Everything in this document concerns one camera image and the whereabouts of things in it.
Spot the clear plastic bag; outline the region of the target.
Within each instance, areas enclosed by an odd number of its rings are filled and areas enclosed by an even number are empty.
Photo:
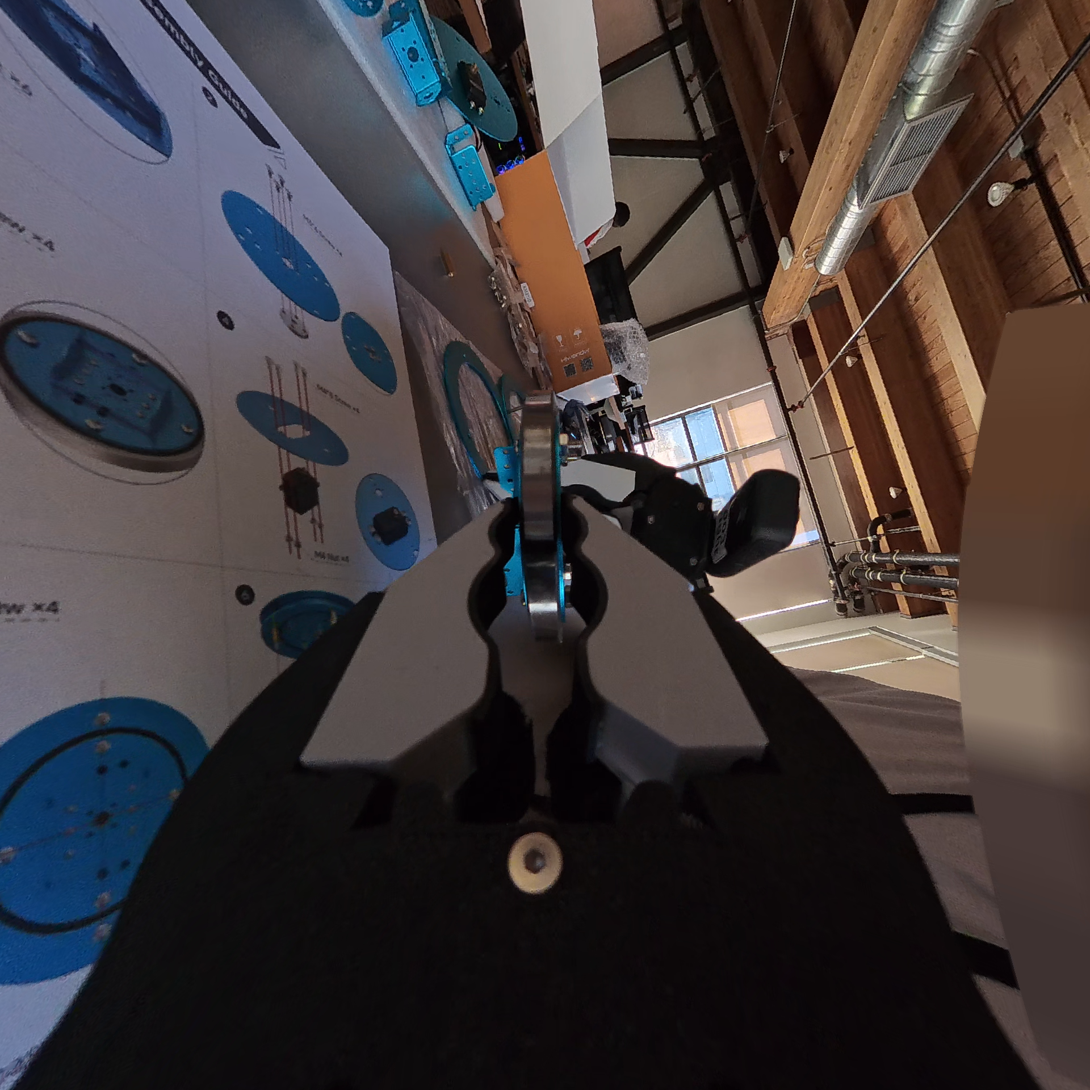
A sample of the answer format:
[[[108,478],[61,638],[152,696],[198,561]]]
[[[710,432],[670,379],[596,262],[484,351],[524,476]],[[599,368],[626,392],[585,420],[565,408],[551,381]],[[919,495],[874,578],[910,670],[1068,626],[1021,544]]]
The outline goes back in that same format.
[[[429,494],[429,514],[436,542],[443,544],[496,500],[495,448],[506,447],[500,416],[483,384],[469,370],[462,370],[461,401],[472,437],[488,469],[485,477],[479,479],[456,434],[443,391],[443,350],[450,341],[463,341],[483,361],[496,383],[504,373],[399,271],[393,272],[393,287]]]

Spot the grey ceiling pipes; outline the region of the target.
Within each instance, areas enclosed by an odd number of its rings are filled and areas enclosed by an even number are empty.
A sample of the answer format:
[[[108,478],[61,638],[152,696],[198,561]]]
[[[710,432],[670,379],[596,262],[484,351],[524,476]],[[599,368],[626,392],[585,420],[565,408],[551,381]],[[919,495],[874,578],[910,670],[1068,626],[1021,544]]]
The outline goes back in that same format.
[[[907,508],[872,518],[860,538],[834,543],[832,580],[841,616],[956,609],[961,560],[955,552],[920,550],[922,542],[922,529]]]

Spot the blue metal box bracket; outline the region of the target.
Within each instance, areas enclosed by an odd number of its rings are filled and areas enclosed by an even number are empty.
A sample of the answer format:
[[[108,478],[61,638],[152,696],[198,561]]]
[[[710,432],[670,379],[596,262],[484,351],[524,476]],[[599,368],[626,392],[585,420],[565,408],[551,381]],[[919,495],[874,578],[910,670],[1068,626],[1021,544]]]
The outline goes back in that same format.
[[[416,106],[439,100],[450,89],[443,45],[421,1],[395,1],[387,9],[383,40],[396,60]]]

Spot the silver ventilation duct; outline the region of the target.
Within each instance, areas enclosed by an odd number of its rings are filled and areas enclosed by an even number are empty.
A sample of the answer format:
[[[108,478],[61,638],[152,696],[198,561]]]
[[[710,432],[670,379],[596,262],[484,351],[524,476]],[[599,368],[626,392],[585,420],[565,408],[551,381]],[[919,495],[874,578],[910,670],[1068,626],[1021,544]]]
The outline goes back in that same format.
[[[883,112],[860,129],[865,149],[847,143],[847,123],[836,109],[841,99],[865,99],[865,80],[873,70],[870,41],[885,31],[871,2],[845,2],[856,31],[845,48],[834,107],[812,161],[809,183],[822,181],[822,199],[807,231],[794,227],[797,243],[792,261],[782,251],[783,268],[813,268],[821,277],[839,274],[861,245],[879,208],[911,193],[962,116],[972,90],[961,78],[961,65],[992,13],[1007,2],[924,2],[915,13],[911,2],[894,2],[895,11],[912,15],[908,43],[911,53],[894,81],[879,81]]]

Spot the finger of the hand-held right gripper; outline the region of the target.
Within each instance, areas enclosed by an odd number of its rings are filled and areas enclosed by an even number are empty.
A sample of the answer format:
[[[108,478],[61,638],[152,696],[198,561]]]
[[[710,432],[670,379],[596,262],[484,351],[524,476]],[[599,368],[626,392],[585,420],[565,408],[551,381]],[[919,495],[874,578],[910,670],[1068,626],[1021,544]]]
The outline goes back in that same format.
[[[564,465],[564,487],[638,487],[638,479],[646,470],[645,456],[583,456]]]
[[[633,530],[635,514],[645,505],[645,491],[637,489],[623,498],[613,500],[597,489],[585,488],[585,501],[620,530]]]

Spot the bubble wrapped black part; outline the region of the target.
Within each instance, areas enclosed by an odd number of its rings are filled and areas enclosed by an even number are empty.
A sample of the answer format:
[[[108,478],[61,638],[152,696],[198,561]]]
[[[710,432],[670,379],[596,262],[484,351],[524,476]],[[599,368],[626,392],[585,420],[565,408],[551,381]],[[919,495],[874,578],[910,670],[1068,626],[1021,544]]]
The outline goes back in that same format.
[[[647,385],[649,341],[641,322],[604,322],[601,335],[611,371],[641,387]]]

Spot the orange cardboard box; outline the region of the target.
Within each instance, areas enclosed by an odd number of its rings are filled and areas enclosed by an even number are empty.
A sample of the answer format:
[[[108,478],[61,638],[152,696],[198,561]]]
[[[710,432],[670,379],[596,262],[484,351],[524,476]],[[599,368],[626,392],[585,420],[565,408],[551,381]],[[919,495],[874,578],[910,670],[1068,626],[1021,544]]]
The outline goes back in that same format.
[[[521,2],[544,149],[498,177],[502,234],[533,296],[552,388],[611,374],[585,272],[585,244],[615,216],[591,1]]]

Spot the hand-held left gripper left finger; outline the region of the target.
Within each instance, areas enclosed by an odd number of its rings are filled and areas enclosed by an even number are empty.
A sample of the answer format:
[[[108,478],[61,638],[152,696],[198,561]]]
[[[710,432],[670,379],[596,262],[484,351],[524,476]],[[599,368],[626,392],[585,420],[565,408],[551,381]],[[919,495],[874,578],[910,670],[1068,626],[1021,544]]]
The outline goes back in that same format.
[[[491,625],[507,603],[519,509],[486,509],[384,593],[302,753],[313,770],[429,783],[460,819],[520,819],[533,729],[505,690]]]

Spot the white foam tray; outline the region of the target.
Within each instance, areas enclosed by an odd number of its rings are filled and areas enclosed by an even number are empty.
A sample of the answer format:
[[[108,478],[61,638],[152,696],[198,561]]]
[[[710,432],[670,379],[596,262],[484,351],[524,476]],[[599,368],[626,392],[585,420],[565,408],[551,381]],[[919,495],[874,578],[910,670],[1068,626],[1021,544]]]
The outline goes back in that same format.
[[[383,2],[379,13],[374,16],[355,13],[342,1],[320,1],[319,5],[362,71],[370,89],[377,94],[386,114],[408,141],[429,182],[437,187],[460,225],[467,228],[482,254],[491,261],[493,245],[488,226],[492,219],[485,205],[470,206],[445,146],[447,133],[461,124],[462,116],[443,99],[425,106],[417,105],[416,96],[384,38],[388,2]]]

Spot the assembly guide sheet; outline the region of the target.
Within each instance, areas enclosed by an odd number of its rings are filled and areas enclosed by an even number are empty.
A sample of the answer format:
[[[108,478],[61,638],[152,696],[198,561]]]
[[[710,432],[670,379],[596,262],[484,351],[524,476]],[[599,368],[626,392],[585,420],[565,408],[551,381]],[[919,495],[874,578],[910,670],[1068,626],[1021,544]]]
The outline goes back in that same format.
[[[249,701],[434,545],[387,247],[189,2],[2,2],[2,1088]]]

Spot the pile of small hardware bags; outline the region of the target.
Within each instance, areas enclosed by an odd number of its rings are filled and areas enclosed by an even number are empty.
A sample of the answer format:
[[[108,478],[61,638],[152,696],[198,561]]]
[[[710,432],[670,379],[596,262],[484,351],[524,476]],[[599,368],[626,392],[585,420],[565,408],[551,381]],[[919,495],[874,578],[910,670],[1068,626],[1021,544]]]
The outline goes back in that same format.
[[[536,388],[552,390],[552,373],[511,253],[497,244],[493,247],[493,258],[494,266],[488,282],[506,317],[514,353]]]

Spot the large glass window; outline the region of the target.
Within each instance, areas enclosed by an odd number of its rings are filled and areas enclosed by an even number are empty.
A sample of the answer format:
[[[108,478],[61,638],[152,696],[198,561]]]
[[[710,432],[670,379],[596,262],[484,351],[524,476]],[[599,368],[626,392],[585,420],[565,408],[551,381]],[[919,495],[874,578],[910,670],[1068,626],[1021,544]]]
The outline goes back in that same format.
[[[694,405],[651,425],[638,452],[673,468],[719,512],[759,470],[802,477],[802,443],[791,437],[771,382]]]

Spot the black monitor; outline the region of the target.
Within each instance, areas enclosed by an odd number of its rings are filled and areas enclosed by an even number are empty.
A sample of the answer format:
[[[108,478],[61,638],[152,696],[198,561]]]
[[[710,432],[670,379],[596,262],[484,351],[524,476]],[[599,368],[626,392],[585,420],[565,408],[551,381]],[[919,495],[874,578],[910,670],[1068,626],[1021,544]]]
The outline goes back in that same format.
[[[600,325],[639,320],[629,280],[623,270],[620,246],[615,246],[584,265]]]

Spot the blue turntable bearing assembly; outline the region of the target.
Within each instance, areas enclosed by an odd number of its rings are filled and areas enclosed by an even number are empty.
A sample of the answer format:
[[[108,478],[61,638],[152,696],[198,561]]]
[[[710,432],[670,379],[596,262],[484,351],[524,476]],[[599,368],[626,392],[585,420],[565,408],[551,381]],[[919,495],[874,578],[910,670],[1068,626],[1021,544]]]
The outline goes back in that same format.
[[[556,644],[564,642],[573,584],[564,545],[562,446],[556,398],[537,392],[523,402],[517,441],[495,448],[499,484],[519,508],[505,590],[525,606],[534,639]]]

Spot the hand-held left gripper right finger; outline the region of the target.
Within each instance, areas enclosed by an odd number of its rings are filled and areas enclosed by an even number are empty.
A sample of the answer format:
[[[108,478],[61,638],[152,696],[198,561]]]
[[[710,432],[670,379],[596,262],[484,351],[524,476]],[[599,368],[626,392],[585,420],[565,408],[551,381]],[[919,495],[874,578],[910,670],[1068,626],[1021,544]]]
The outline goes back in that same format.
[[[689,582],[583,498],[564,508],[576,641],[570,703],[546,743],[553,806],[620,806],[644,783],[693,782],[768,746]]]

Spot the teal round metal disc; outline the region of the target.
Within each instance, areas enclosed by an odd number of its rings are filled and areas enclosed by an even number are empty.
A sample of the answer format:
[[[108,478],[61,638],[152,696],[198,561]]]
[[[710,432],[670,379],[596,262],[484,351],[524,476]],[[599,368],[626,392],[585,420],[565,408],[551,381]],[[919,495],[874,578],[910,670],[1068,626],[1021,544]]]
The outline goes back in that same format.
[[[518,133],[514,109],[497,75],[461,34],[432,16],[446,76],[441,93],[426,109],[435,109],[453,131],[469,124],[498,143],[513,142]]]

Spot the blue metal U bracket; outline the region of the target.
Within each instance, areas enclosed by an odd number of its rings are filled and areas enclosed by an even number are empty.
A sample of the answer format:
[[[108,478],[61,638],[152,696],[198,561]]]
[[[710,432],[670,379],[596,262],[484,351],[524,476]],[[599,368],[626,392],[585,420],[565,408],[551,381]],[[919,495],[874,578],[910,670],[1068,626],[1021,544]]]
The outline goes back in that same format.
[[[447,157],[455,167],[456,178],[470,209],[474,211],[489,199],[497,197],[493,175],[481,157],[477,136],[476,129],[463,124],[448,132],[445,137]]]

